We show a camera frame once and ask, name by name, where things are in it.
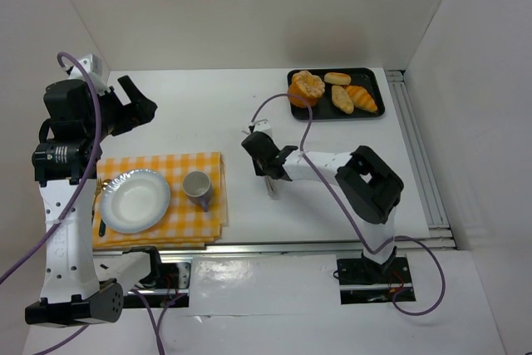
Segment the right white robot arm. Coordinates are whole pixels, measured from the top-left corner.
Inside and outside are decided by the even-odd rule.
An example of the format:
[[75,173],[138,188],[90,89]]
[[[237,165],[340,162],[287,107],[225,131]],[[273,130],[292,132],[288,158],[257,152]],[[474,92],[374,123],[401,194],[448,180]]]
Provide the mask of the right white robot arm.
[[295,145],[279,149],[262,131],[248,135],[241,146],[258,176],[325,184],[362,243],[366,273],[387,273],[397,253],[395,213],[404,183],[375,151],[365,145],[351,153],[304,151]]

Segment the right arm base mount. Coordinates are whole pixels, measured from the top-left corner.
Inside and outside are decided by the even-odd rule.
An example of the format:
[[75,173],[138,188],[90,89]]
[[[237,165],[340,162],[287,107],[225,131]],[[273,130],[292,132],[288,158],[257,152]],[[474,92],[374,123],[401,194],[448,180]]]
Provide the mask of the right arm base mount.
[[337,259],[332,276],[339,282],[341,305],[415,302],[410,266],[406,257],[397,257],[383,275],[371,276],[361,258]]

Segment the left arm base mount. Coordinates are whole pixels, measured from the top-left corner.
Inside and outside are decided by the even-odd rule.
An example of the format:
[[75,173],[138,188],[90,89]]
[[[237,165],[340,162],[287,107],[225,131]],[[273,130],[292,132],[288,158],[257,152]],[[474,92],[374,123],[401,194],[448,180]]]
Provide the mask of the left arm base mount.
[[101,254],[94,258],[96,276],[100,281],[113,278],[116,274],[108,273],[118,265],[122,255],[133,252],[145,252],[150,256],[150,273],[131,285],[145,297],[152,308],[188,308],[190,305],[191,261],[164,262],[156,247],[134,247],[120,251],[118,255],[103,257]]

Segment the striped orange croissant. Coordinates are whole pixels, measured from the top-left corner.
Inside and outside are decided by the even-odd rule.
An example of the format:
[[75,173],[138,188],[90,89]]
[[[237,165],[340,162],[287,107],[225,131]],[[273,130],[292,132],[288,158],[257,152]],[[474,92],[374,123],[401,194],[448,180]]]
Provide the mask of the striped orange croissant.
[[377,113],[377,104],[366,88],[363,86],[346,86],[345,90],[356,108],[371,113]]

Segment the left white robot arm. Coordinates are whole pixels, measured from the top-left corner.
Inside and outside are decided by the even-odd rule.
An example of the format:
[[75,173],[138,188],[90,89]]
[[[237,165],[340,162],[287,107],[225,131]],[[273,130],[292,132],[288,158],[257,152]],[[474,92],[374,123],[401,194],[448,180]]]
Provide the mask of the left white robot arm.
[[160,255],[153,246],[129,249],[101,272],[94,265],[92,202],[101,140],[152,121],[157,108],[128,76],[119,82],[131,100],[126,105],[113,88],[98,91],[86,78],[68,78],[45,90],[49,117],[32,164],[45,210],[47,257],[39,299],[25,309],[29,325],[114,323],[135,284],[160,277]]

